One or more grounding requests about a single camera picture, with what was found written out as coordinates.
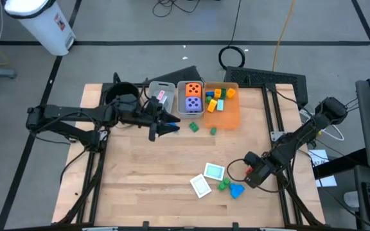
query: orange tray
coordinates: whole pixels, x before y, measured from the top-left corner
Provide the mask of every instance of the orange tray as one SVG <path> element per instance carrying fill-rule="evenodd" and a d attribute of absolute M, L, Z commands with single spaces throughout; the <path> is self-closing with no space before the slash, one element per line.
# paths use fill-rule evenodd
<path fill-rule="evenodd" d="M 204 123 L 207 128 L 226 128 L 235 129 L 240 126 L 241 115 L 239 107 L 239 86 L 237 83 L 221 83 L 221 82 L 206 82 L 205 92 L 214 91 L 215 89 L 234 89 L 235 95 L 232 99 L 226 97 L 224 99 L 224 111 L 214 112 L 205 111 Z"/>

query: wooden tabletop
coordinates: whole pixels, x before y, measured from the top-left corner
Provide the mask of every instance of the wooden tabletop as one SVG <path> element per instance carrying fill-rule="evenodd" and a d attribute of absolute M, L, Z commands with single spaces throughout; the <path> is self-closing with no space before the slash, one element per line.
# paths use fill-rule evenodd
<path fill-rule="evenodd" d="M 96 107 L 100 101 L 101 84 L 85 86 L 81 107 Z M 277 85 L 282 95 L 294 99 L 291 85 Z M 272 96 L 270 107 L 276 129 Z M 278 97 L 286 132 L 301 125 L 297 105 Z M 101 182 L 96 226 L 142 226 L 149 221 L 153 227 L 283 227 L 278 194 L 259 189 L 246 190 L 232 199 L 229 191 L 220 192 L 219 181 L 207 178 L 212 192 L 198 199 L 189 180 L 204 172 L 207 162 L 227 166 L 236 158 L 243 158 L 248 151 L 262 154 L 270 149 L 267 120 L 260 89 L 240 89 L 241 126 L 237 130 L 218 129 L 215 136 L 204 128 L 203 119 L 183 119 L 178 133 L 170 133 L 148 141 L 148 128 L 136 126 L 123 128 L 117 124 L 109 136 L 105 166 Z M 178 116 L 176 102 L 172 113 Z M 190 122 L 196 122 L 200 130 L 193 133 Z M 92 123 L 76 123 L 84 130 L 92 130 Z M 72 144 L 67 161 L 83 150 L 80 144 Z M 81 193 L 88 155 L 84 155 L 65 173 L 53 221 L 65 216 Z M 243 178 L 247 169 L 242 163 L 231 167 L 235 178 Z M 321 202 L 317 192 L 309 158 L 298 152 L 294 169 L 296 189 L 305 205 L 324 223 Z M 276 190 L 274 176 L 261 185 Z M 292 202 L 288 194 L 290 220 L 294 221 Z M 87 200 L 84 221 L 88 220 L 91 199 Z"/>

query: purple die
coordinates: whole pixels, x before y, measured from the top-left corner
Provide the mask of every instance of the purple die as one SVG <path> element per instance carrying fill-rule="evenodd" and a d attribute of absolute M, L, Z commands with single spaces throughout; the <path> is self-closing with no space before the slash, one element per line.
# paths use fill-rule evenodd
<path fill-rule="evenodd" d="M 201 112 L 202 111 L 202 103 L 199 97 L 190 96 L 186 99 L 186 112 L 194 113 L 194 112 Z"/>

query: white trash can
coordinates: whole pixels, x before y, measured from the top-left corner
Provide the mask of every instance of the white trash can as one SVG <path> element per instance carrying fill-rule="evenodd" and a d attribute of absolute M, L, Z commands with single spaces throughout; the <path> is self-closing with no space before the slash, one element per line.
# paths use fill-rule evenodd
<path fill-rule="evenodd" d="M 75 34 L 55 0 L 7 0 L 5 12 L 52 54 L 66 55 Z"/>

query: green toy piece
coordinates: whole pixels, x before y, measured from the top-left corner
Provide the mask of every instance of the green toy piece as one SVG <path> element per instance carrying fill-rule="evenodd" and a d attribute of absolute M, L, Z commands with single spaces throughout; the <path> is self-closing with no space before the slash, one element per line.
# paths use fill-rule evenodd
<path fill-rule="evenodd" d="M 226 189 L 226 185 L 223 182 L 221 182 L 220 184 L 218 184 L 218 189 L 219 191 L 223 191 Z"/>
<path fill-rule="evenodd" d="M 216 128 L 211 128 L 211 135 L 215 135 L 216 134 Z"/>
<path fill-rule="evenodd" d="M 221 96 L 219 98 L 220 99 L 225 99 L 226 98 L 226 89 L 221 89 Z"/>
<path fill-rule="evenodd" d="M 219 184 L 218 189 L 219 191 L 225 190 L 231 184 L 231 180 L 228 178 L 224 178 Z"/>
<path fill-rule="evenodd" d="M 206 103 L 209 103 L 209 102 L 211 102 L 211 99 L 212 99 L 212 97 L 211 96 L 208 96 L 208 97 L 205 98 L 205 102 Z"/>
<path fill-rule="evenodd" d="M 192 132 L 197 132 L 199 130 L 198 125 L 194 122 L 190 123 L 189 127 L 191 128 Z"/>

